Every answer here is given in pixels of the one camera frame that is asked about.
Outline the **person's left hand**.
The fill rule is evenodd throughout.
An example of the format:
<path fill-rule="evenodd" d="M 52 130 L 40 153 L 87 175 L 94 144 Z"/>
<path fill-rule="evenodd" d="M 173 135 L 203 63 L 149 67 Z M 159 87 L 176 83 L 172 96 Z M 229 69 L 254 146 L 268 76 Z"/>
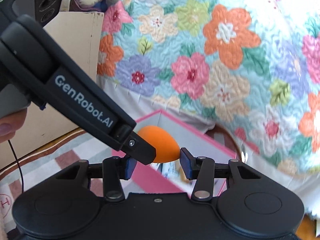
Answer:
<path fill-rule="evenodd" d="M 0 143 L 11 140 L 26 119 L 27 109 L 5 116 L 0 120 Z"/>

